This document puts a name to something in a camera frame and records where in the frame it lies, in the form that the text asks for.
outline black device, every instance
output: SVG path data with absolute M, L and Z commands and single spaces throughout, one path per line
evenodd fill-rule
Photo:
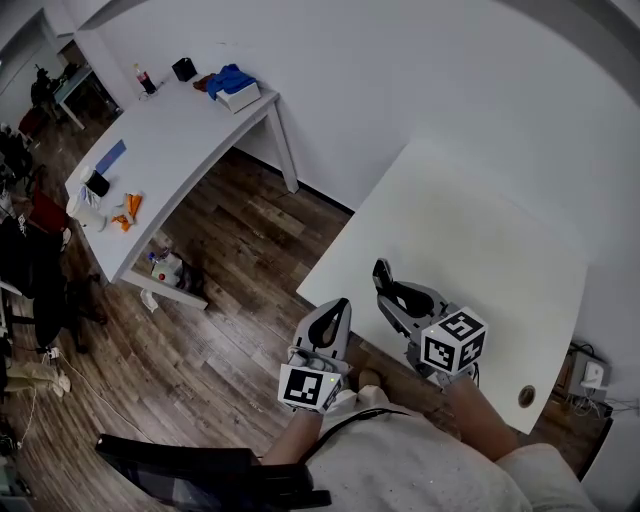
M 178 77 L 178 80 L 180 80 L 181 82 L 188 82 L 197 74 L 196 68 L 194 67 L 193 62 L 191 62 L 191 59 L 189 57 L 180 59 L 171 67 L 173 68 L 173 72 Z
M 304 464 L 261 466 L 248 448 L 185 448 L 102 434 L 96 452 L 165 505 L 193 512 L 286 512 L 331 504 Z

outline black cup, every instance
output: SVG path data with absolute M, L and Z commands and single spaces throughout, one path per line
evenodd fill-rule
M 97 196 L 104 197 L 109 191 L 109 182 L 95 169 L 85 169 L 80 179 Z

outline trash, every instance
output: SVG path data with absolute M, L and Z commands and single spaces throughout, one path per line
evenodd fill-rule
M 153 293 L 146 288 L 140 292 L 140 298 L 142 299 L 142 303 L 147 306 L 147 309 L 152 313 L 158 309 L 158 303 L 156 299 L 153 298 Z

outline black chair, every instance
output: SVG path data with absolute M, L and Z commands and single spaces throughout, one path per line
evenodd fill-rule
M 33 299 L 33 318 L 13 315 L 9 308 L 6 315 L 9 337 L 13 337 L 13 324 L 35 325 L 38 351 L 43 353 L 65 327 L 71 331 L 76 350 L 85 354 L 88 349 L 80 343 L 79 317 L 101 325 L 107 322 L 106 317 L 92 308 L 82 307 L 90 304 L 89 286 L 98 282 L 100 275 L 68 281 L 58 262 L 61 236 L 52 237 L 31 227 L 26 230 L 27 236 L 11 217 L 0 225 L 0 245 L 10 248 L 0 250 L 0 276 Z

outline red object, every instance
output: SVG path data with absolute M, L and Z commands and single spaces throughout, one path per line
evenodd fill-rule
M 29 216 L 29 222 L 33 222 L 40 229 L 54 235 L 66 229 L 69 224 L 69 216 L 64 208 L 54 203 L 36 183 L 33 211 Z

